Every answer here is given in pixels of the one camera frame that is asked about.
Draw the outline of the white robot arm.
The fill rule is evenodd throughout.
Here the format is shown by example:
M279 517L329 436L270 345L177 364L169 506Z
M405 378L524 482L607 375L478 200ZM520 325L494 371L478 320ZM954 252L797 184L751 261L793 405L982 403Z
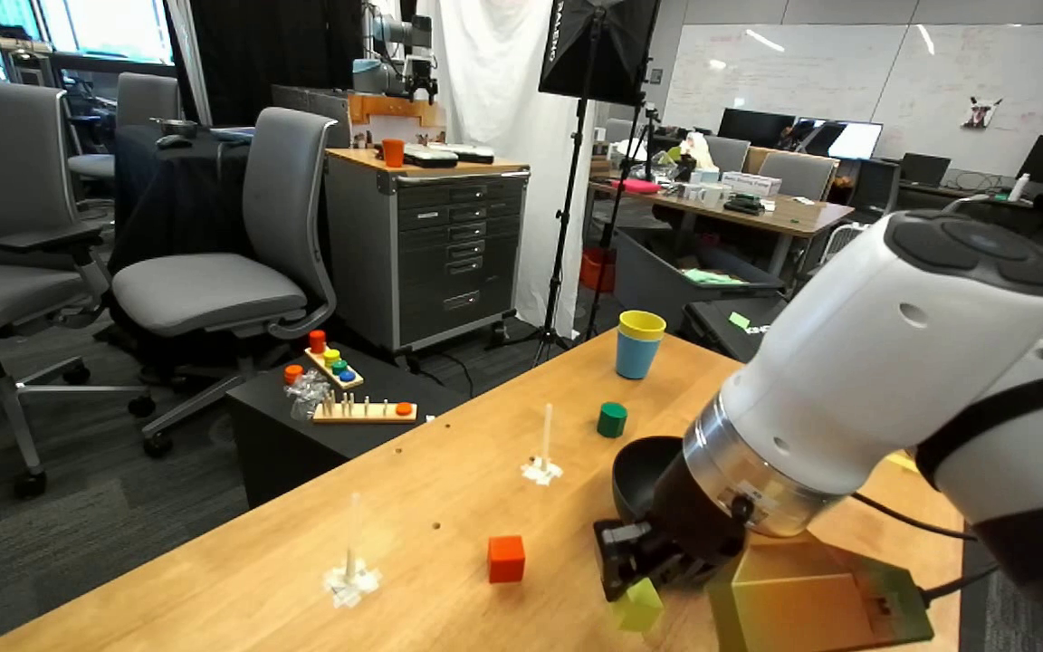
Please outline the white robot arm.
M893 452L1043 607L1043 247L956 215L861 230L684 436L619 448L601 591L702 591L719 652L926 642L926 586L806 533Z

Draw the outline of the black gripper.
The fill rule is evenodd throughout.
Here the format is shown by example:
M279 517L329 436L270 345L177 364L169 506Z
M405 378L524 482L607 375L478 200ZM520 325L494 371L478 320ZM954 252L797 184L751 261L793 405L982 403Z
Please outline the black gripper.
M679 458L651 482L643 523L593 527L601 591L615 603L629 584L655 591L702 586L745 544L745 527L716 506Z

